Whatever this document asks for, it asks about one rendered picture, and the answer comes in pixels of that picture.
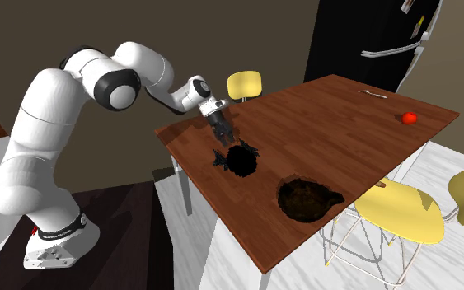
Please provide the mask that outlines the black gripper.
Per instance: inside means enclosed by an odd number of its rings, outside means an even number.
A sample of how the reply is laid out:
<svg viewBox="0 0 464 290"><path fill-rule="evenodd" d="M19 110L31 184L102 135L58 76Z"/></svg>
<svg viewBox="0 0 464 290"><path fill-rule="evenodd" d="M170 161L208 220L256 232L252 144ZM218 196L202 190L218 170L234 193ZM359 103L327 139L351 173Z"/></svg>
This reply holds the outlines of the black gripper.
<svg viewBox="0 0 464 290"><path fill-rule="evenodd" d="M227 146L226 138L228 138L231 143L235 142L233 133L231 133L231 126L221 110L216 110L212 114L208 115L207 121L209 122L215 137L219 138L219 141L224 147Z"/></svg>

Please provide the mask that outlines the black round spiky object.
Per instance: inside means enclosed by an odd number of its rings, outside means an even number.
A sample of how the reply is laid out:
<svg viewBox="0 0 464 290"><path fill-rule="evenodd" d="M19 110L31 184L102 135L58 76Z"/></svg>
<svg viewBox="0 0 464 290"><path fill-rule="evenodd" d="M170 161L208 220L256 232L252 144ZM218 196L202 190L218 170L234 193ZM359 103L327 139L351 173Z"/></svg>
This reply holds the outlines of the black round spiky object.
<svg viewBox="0 0 464 290"><path fill-rule="evenodd" d="M239 177L246 177L256 171L257 157L260 155L257 148L243 140L240 140L239 145L230 147L226 155L216 149L213 149L213 153L213 166L222 166L224 171Z"/></svg>

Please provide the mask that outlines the yellow chair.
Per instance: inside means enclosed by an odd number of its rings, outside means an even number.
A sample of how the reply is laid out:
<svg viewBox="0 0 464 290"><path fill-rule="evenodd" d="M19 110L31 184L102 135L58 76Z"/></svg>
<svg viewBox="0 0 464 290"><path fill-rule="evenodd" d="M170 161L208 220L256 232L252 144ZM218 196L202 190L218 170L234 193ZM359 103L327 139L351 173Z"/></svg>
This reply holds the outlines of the yellow chair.
<svg viewBox="0 0 464 290"><path fill-rule="evenodd" d="M257 71L236 72L227 79L227 93L234 101L244 102L260 96L262 91L262 79Z"/></svg>
<svg viewBox="0 0 464 290"><path fill-rule="evenodd" d="M448 182L448 193L457 206L443 216L438 203L420 189L383 178L354 202L354 224L346 236L361 221L367 221L390 232L393 239L417 244L409 261L402 262L403 272L392 290L403 286L407 273L423 245L438 244L444 236L444 225L456 219L464 226L464 171Z"/></svg>

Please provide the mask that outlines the brown wooden table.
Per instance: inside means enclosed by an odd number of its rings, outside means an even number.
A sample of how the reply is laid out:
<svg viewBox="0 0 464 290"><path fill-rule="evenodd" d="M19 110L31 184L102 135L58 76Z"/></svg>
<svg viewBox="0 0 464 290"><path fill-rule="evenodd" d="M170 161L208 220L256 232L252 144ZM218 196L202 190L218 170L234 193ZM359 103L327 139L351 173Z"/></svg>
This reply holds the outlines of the brown wooden table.
<svg viewBox="0 0 464 290"><path fill-rule="evenodd" d="M417 122L403 124L405 112L417 114ZM232 105L227 116L237 136L260 154L247 177L213 166L213 149L221 145L201 117L160 128L157 136L248 254L240 263L244 290L265 290L275 265L381 178L406 173L457 112L330 75ZM294 175L326 185L345 201L316 222L288 218L276 193Z"/></svg>

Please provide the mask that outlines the dark robot stand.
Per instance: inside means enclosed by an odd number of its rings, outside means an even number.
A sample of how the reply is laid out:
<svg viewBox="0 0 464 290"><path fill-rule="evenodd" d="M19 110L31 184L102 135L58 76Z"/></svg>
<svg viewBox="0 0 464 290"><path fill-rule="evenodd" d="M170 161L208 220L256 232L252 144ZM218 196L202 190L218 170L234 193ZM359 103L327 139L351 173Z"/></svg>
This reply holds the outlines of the dark robot stand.
<svg viewBox="0 0 464 290"><path fill-rule="evenodd" d="M0 251L0 290L174 290L173 246L151 181L73 197L101 229L96 246L71 268L26 270L33 224L23 217Z"/></svg>

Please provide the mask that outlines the black refrigerator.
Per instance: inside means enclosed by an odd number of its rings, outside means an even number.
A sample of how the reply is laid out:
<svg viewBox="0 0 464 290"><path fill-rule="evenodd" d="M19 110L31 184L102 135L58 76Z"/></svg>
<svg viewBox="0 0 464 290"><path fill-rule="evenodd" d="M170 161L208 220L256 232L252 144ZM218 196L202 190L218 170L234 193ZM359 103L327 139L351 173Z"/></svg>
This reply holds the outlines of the black refrigerator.
<svg viewBox="0 0 464 290"><path fill-rule="evenodd" d="M443 0L320 0L304 81L335 74L396 92Z"/></svg>

